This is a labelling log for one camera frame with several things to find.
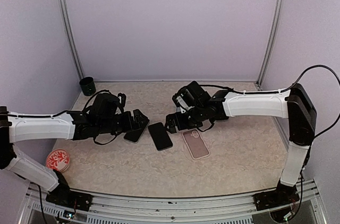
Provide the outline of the black smartphone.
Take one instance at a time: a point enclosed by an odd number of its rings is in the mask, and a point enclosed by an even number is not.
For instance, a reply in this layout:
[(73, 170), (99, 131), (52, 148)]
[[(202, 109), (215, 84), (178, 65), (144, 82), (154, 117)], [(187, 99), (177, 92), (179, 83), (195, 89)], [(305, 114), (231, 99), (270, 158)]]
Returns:
[(139, 141), (139, 139), (142, 137), (145, 129), (146, 129), (146, 127), (140, 128), (140, 129), (135, 130), (135, 131), (128, 132), (124, 135), (124, 139), (129, 141), (129, 142), (132, 142), (132, 143), (137, 143)]
[(158, 151), (163, 151), (173, 146), (171, 138), (161, 122), (149, 125), (148, 131)]

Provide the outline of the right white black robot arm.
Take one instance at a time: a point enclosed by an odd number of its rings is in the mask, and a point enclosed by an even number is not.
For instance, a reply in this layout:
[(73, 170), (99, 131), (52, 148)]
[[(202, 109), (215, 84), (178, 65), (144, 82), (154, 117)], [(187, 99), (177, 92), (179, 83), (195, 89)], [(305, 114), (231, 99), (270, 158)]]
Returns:
[(219, 87), (211, 96), (204, 86), (192, 81), (173, 95), (179, 109), (166, 116), (165, 129), (177, 131), (200, 128), (204, 121), (214, 124), (236, 116), (270, 116), (288, 120), (289, 146), (285, 166), (275, 190), (255, 195), (257, 204), (292, 203), (299, 200), (296, 184), (308, 162), (315, 139), (317, 112), (305, 89), (299, 83), (276, 91), (238, 92)]

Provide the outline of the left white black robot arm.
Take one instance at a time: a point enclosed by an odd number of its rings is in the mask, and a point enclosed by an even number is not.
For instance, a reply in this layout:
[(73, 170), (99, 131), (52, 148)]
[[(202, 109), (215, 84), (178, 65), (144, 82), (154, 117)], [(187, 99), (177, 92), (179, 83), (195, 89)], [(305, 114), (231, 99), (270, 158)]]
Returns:
[(63, 205), (74, 201), (74, 193), (61, 174), (23, 153), (16, 143), (28, 140), (96, 139), (101, 134), (117, 137), (123, 133), (143, 131), (149, 119), (140, 110), (110, 114), (90, 111), (63, 111), (54, 115), (10, 113), (1, 107), (1, 169), (11, 171), (36, 183)]

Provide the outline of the clear pink phone case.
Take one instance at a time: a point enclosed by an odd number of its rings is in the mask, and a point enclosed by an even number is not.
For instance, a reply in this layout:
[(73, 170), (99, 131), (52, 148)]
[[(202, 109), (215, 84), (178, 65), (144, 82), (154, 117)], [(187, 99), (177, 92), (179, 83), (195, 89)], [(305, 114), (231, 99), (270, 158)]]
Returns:
[(193, 160), (205, 158), (210, 152), (198, 130), (189, 130), (182, 133), (183, 140)]

